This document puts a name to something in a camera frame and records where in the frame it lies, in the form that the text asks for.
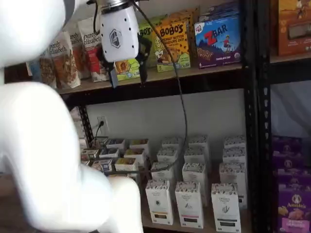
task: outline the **purple snack box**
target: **purple snack box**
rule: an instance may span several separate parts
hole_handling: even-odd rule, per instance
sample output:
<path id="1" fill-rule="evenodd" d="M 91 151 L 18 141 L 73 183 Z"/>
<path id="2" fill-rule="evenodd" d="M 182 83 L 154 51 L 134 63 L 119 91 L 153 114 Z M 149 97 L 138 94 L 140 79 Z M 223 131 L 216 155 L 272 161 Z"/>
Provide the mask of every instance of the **purple snack box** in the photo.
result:
<path id="1" fill-rule="evenodd" d="M 279 184 L 278 191 L 277 231 L 280 233 L 309 233 L 311 187 Z"/>
<path id="2" fill-rule="evenodd" d="M 311 170 L 297 168 L 278 169 L 277 182 L 284 184 L 311 185 Z"/>

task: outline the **power cord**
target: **power cord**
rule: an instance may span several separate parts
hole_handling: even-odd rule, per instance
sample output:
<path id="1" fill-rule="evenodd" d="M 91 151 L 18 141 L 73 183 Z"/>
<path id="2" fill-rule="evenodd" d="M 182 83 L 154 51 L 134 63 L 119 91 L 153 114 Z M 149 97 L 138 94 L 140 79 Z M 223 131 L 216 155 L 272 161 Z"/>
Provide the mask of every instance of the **power cord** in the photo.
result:
<path id="1" fill-rule="evenodd" d="M 161 43 L 164 45 L 165 50 L 167 51 L 167 53 L 169 54 L 172 63 L 173 63 L 173 67 L 174 67 L 174 71 L 176 74 L 176 79 L 177 79 L 177 83 L 178 83 L 178 88 L 179 88 L 179 96 L 180 96 L 180 100 L 181 100 L 181 105 L 183 108 L 183 112 L 184 112 L 184 120 L 185 120 L 185 138 L 184 138 L 184 143 L 182 146 L 182 149 L 178 152 L 178 157 L 177 159 L 169 164 L 167 167 L 163 167 L 163 168 L 159 168 L 159 169 L 154 169 L 154 170 L 143 170 L 143 171 L 115 171 L 112 172 L 111 174 L 137 174 L 137 173 L 149 173 L 149 172 L 157 172 L 157 171 L 164 171 L 167 170 L 169 168 L 171 168 L 172 166 L 174 166 L 178 160 L 181 160 L 185 149 L 186 149 L 186 143 L 188 140 L 188 120 L 187 120 L 187 113 L 186 113 L 186 108 L 185 108 L 185 103 L 184 103 L 184 98 L 183 98 L 183 93 L 181 90 L 181 85 L 180 85 L 180 80 L 179 80 L 179 76 L 178 76 L 178 71 L 177 71 L 177 67 L 176 67 L 176 63 L 174 61 L 174 58 L 171 54 L 171 51 L 169 50 L 169 48 L 167 47 L 166 43 L 163 41 L 161 35 L 159 34 L 159 32 L 156 30 L 155 26 L 153 25 L 153 23 L 149 20 L 149 18 L 146 16 L 146 14 L 142 11 L 142 9 L 135 3 L 135 0 L 130 0 L 133 4 L 134 7 L 136 7 L 136 9 L 142 14 L 142 16 L 145 18 L 145 20 L 149 23 L 150 27 L 152 28 L 152 30 L 154 30 L 154 32 L 156 33 L 157 37 L 160 39 Z"/>

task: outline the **cardboard box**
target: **cardboard box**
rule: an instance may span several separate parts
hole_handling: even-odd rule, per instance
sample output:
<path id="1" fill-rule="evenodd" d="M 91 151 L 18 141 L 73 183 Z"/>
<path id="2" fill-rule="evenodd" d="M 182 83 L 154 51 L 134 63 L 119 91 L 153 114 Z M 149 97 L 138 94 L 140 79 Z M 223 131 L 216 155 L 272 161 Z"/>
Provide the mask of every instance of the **cardboard box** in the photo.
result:
<path id="1" fill-rule="evenodd" d="M 146 195 L 153 223 L 173 225 L 174 215 L 170 197 L 169 181 L 149 180 Z"/>
<path id="2" fill-rule="evenodd" d="M 210 192 L 205 164 L 185 163 L 182 173 L 184 181 L 200 183 L 202 203 L 204 206 L 208 206 Z"/>
<path id="3" fill-rule="evenodd" d="M 246 188 L 246 174 L 245 164 L 221 163 L 219 165 L 219 175 L 221 183 L 234 183 L 238 188 L 239 207 L 247 209 L 247 188 Z"/>
<path id="4" fill-rule="evenodd" d="M 213 183 L 211 189 L 216 231 L 241 233 L 238 190 L 230 183 Z"/>
<path id="5" fill-rule="evenodd" d="M 177 182 L 175 194 L 182 227 L 203 228 L 204 216 L 198 182 Z"/>
<path id="6" fill-rule="evenodd" d="M 205 153 L 204 147 L 202 146 L 191 146 L 185 150 L 184 154 L 185 163 L 190 164 L 205 164 Z"/>
<path id="7" fill-rule="evenodd" d="M 183 19 L 182 21 L 177 22 L 170 21 L 170 23 L 162 23 L 157 26 L 156 29 L 169 48 L 177 69 L 190 68 L 188 39 L 189 20 Z M 158 72 L 174 70 L 172 59 L 164 48 L 164 45 L 161 43 L 155 32 L 152 33 L 155 42 L 154 47 L 155 55 L 157 57 L 156 66 Z"/>
<path id="8" fill-rule="evenodd" d="M 116 171 L 138 171 L 136 159 L 119 158 L 115 163 Z"/>
<path id="9" fill-rule="evenodd" d="M 145 149 L 127 149 L 124 157 L 136 159 L 139 169 L 147 169 L 147 158 L 145 154 Z"/>
<path id="10" fill-rule="evenodd" d="M 124 154 L 128 145 L 125 139 L 108 139 L 106 142 L 107 149 L 119 149 L 121 154 Z"/>
<path id="11" fill-rule="evenodd" d="M 204 148 L 205 163 L 207 165 L 207 171 L 210 173 L 212 171 L 212 164 L 210 158 L 208 136 L 207 135 L 197 135 L 189 138 L 189 147 L 201 146 Z"/>
<path id="12" fill-rule="evenodd" d="M 284 233 L 310 232 L 310 186 L 279 184 L 277 231 Z"/>
<path id="13" fill-rule="evenodd" d="M 278 1 L 278 54 L 311 50 L 311 8 L 306 0 Z"/>
<path id="14" fill-rule="evenodd" d="M 111 172 L 112 159 L 96 160 L 93 162 L 92 167 L 101 172 Z"/>

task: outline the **white tea box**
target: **white tea box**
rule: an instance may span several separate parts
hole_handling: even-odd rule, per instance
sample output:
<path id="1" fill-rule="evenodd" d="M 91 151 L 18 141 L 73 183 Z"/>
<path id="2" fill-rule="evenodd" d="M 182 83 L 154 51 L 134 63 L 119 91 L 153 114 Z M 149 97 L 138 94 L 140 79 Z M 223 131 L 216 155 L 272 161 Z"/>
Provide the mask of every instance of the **white tea box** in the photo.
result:
<path id="1" fill-rule="evenodd" d="M 106 142 L 107 149 L 119 149 L 121 154 L 124 154 L 127 149 L 125 139 L 108 139 Z"/>
<path id="2" fill-rule="evenodd" d="M 246 147 L 246 138 L 244 135 L 226 137 L 224 141 L 224 148 L 229 149 L 231 147 Z"/>
<path id="3" fill-rule="evenodd" d="M 169 181 L 149 180 L 146 195 L 153 223 L 172 225 L 174 221 Z"/>
<path id="4" fill-rule="evenodd" d="M 192 146 L 185 150 L 185 163 L 189 164 L 205 164 L 204 148 L 201 146 Z"/>
<path id="5" fill-rule="evenodd" d="M 211 197 L 218 232 L 241 233 L 238 191 L 234 184 L 213 183 Z"/>
<path id="6" fill-rule="evenodd" d="M 103 148 L 98 156 L 100 159 L 119 158 L 119 149 L 107 149 Z"/>
<path id="7" fill-rule="evenodd" d="M 205 164 L 185 163 L 182 173 L 184 181 L 193 181 L 200 183 L 202 203 L 204 206 L 208 206 L 209 191 Z"/>
<path id="8" fill-rule="evenodd" d="M 205 163 L 207 165 L 207 171 L 210 173 L 212 171 L 212 164 L 209 152 L 209 145 L 208 145 L 208 136 L 207 135 L 200 135 L 200 136 L 192 136 L 189 138 L 189 147 L 193 146 L 201 146 L 204 148 L 204 157 Z"/>
<path id="9" fill-rule="evenodd" d="M 200 183 L 177 182 L 175 195 L 181 226 L 202 229 L 204 216 Z"/>
<path id="10" fill-rule="evenodd" d="M 139 169 L 147 169 L 147 158 L 145 149 L 127 149 L 124 157 L 136 159 Z"/>
<path id="11" fill-rule="evenodd" d="M 112 171 L 112 159 L 96 160 L 92 164 L 92 168 L 99 170 L 101 172 L 111 172 Z"/>
<path id="12" fill-rule="evenodd" d="M 245 164 L 243 163 L 221 163 L 219 165 L 221 183 L 234 183 L 238 189 L 239 207 L 247 208 L 247 189 Z"/>
<path id="13" fill-rule="evenodd" d="M 136 159 L 119 158 L 115 163 L 116 171 L 138 171 Z"/>
<path id="14" fill-rule="evenodd" d="M 156 154 L 157 160 L 159 162 L 173 163 L 178 158 L 178 151 L 179 150 L 174 147 L 160 148 L 160 150 Z M 182 180 L 181 169 L 181 162 L 177 161 L 173 166 L 174 175 L 177 181 Z"/>

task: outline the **snack box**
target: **snack box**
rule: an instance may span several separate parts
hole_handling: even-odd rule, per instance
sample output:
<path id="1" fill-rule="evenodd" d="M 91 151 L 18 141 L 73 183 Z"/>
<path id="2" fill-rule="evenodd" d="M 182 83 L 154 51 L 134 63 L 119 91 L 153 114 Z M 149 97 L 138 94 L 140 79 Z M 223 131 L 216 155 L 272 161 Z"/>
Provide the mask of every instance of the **snack box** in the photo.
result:
<path id="1" fill-rule="evenodd" d="M 205 164 L 205 153 L 204 147 L 202 146 L 191 146 L 185 150 L 184 154 L 185 163 L 190 164 Z"/>
<path id="2" fill-rule="evenodd" d="M 173 225 L 174 215 L 170 197 L 169 181 L 149 180 L 146 195 L 153 223 Z"/>
<path id="3" fill-rule="evenodd" d="M 96 160 L 93 162 L 92 167 L 101 172 L 111 172 L 112 159 Z"/>
<path id="4" fill-rule="evenodd" d="M 223 66 L 241 60 L 238 15 L 195 24 L 199 68 Z"/>
<path id="5" fill-rule="evenodd" d="M 81 151 L 81 160 L 94 160 L 97 158 L 99 154 L 99 150 L 92 150 L 92 149 L 84 149 Z"/>
<path id="6" fill-rule="evenodd" d="M 277 212 L 277 232 L 310 232 L 311 187 L 279 184 Z"/>
<path id="7" fill-rule="evenodd" d="M 126 144 L 125 139 L 113 139 L 110 138 L 106 142 L 107 149 L 119 149 L 121 154 L 124 154 L 128 145 Z"/>
<path id="8" fill-rule="evenodd" d="M 160 21 L 162 19 L 164 19 L 166 16 L 167 15 L 153 17 L 153 18 L 150 18 L 150 21 L 156 27 L 159 25 Z M 152 36 L 152 32 L 153 32 L 153 30 L 152 30 L 152 28 L 148 22 L 143 21 L 139 24 L 139 34 L 152 42 L 152 46 L 150 49 L 150 55 L 149 55 L 148 60 L 146 62 L 147 67 L 156 67 L 156 61 L 157 61 L 157 57 L 155 54 L 154 40 L 153 40 L 154 37 Z"/>
<path id="9" fill-rule="evenodd" d="M 241 233 L 238 190 L 231 183 L 213 183 L 211 197 L 216 231 Z"/>
<path id="10" fill-rule="evenodd" d="M 119 158 L 115 163 L 116 171 L 137 171 L 138 166 L 134 158 Z"/>
<path id="11" fill-rule="evenodd" d="M 185 163 L 182 173 L 184 181 L 193 181 L 200 183 L 202 203 L 204 206 L 208 206 L 209 191 L 205 164 Z"/>
<path id="12" fill-rule="evenodd" d="M 119 149 L 113 148 L 113 149 L 107 149 L 103 148 L 98 156 L 100 159 L 105 158 L 119 158 L 120 152 Z"/>
<path id="13" fill-rule="evenodd" d="M 285 184 L 311 184 L 311 170 L 297 168 L 279 168 L 277 170 L 277 182 Z"/>
<path id="14" fill-rule="evenodd" d="M 247 186 L 245 164 L 221 163 L 219 164 L 219 175 L 221 183 L 234 183 L 237 185 L 239 194 L 239 207 L 247 208 Z"/>
<path id="15" fill-rule="evenodd" d="M 189 20 L 183 19 L 176 22 L 172 21 L 174 20 L 172 19 L 169 23 L 162 23 L 161 25 L 157 26 L 156 29 L 169 48 L 173 56 L 173 60 L 176 63 L 177 69 L 190 68 L 191 65 L 188 38 Z M 155 55 L 157 58 L 156 66 L 158 72 L 174 70 L 172 59 L 167 53 L 164 45 L 161 43 L 155 32 L 152 33 Z"/>
<path id="16" fill-rule="evenodd" d="M 147 167 L 145 149 L 127 149 L 124 157 L 136 159 L 139 169 L 146 169 Z"/>
<path id="17" fill-rule="evenodd" d="M 182 227 L 204 228 L 204 215 L 198 182 L 177 182 L 175 195 Z"/>
<path id="18" fill-rule="evenodd" d="M 209 152 L 209 145 L 208 145 L 208 136 L 207 135 L 197 135 L 192 136 L 189 138 L 189 147 L 193 146 L 201 146 L 204 148 L 204 157 L 205 157 L 205 163 L 207 165 L 207 171 L 208 173 L 212 170 L 212 164 L 211 164 L 211 158 L 210 158 L 210 152 Z"/>

